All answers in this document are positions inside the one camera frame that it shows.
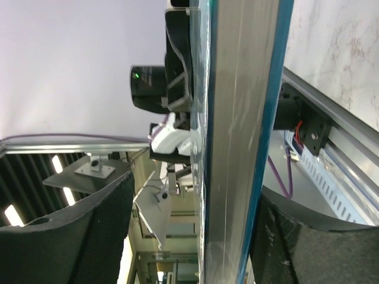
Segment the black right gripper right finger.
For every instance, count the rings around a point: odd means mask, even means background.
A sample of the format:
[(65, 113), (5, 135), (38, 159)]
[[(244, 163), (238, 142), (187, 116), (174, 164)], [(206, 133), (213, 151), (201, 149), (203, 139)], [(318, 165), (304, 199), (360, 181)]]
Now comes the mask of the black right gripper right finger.
[(263, 191), (250, 259), (256, 283), (378, 283), (378, 227)]

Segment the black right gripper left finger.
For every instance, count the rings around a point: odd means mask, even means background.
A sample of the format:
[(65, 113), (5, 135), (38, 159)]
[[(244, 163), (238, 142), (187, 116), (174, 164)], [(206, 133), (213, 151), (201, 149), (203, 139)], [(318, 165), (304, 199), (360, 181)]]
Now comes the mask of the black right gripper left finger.
[(1, 228), (1, 283), (117, 283), (134, 195), (127, 172), (72, 206)]

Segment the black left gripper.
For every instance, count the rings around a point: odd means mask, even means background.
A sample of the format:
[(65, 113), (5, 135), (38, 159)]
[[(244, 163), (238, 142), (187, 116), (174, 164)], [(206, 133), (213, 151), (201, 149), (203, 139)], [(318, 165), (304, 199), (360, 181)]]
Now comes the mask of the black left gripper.
[(171, 112), (190, 112), (193, 101), (189, 18), (184, 9), (168, 9), (165, 12), (165, 72), (168, 109)]

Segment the teal ocean cover book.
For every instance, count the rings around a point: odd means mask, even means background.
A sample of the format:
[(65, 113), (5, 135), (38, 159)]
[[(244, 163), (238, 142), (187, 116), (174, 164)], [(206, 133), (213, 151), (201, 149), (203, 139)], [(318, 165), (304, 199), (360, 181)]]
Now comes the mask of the teal ocean cover book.
[(242, 283), (293, 1), (192, 1), (191, 162), (201, 283)]

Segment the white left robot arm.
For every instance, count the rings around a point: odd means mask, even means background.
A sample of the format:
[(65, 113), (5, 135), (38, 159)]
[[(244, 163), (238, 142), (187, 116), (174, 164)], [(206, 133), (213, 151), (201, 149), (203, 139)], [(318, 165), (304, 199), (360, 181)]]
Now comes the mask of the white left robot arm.
[(162, 123), (150, 126), (149, 157), (168, 163), (190, 163), (194, 81), (189, 18), (187, 8), (167, 9), (164, 64), (134, 65), (130, 70), (134, 106), (165, 116)]

